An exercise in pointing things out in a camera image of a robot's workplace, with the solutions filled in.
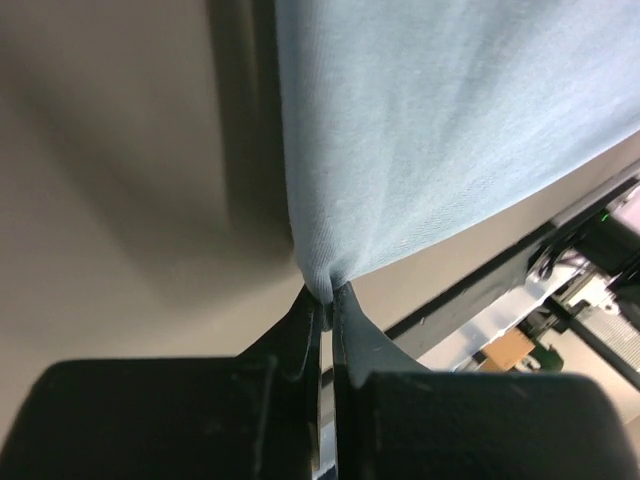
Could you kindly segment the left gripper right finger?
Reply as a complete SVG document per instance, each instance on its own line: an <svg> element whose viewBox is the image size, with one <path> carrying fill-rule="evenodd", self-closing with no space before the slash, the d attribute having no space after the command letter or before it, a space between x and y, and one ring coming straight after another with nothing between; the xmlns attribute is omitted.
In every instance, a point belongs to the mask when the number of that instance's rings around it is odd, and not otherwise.
<svg viewBox="0 0 640 480"><path fill-rule="evenodd" d="M417 409L411 382L427 369L367 317L351 283L334 292L332 326L337 477L388 479Z"/></svg>

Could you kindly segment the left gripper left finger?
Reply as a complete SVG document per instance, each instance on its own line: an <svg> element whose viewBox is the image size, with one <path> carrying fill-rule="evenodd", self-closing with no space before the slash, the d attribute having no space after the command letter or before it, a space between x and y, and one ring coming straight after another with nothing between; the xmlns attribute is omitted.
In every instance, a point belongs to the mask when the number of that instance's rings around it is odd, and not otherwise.
<svg viewBox="0 0 640 480"><path fill-rule="evenodd" d="M320 460L324 307L302 288L288 312L240 355L272 366L262 407L259 473L312 473Z"/></svg>

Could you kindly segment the blue t shirt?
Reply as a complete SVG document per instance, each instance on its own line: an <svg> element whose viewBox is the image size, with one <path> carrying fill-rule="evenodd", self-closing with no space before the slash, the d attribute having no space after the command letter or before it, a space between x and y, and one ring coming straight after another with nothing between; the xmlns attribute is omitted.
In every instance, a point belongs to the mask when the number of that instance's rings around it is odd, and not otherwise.
<svg viewBox="0 0 640 480"><path fill-rule="evenodd" d="M295 256L336 289L639 129L635 1L279 1Z"/></svg>

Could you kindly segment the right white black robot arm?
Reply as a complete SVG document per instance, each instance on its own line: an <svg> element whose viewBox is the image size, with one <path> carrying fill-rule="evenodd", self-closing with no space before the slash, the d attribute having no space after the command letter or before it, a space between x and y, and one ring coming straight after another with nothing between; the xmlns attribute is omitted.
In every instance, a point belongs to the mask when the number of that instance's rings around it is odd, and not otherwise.
<svg viewBox="0 0 640 480"><path fill-rule="evenodd" d="M631 178L593 201L543 241L528 263L529 271L546 280L563 254L576 251L600 272L614 279L614 287L639 281L639 234L614 215L614 204L639 187Z"/></svg>

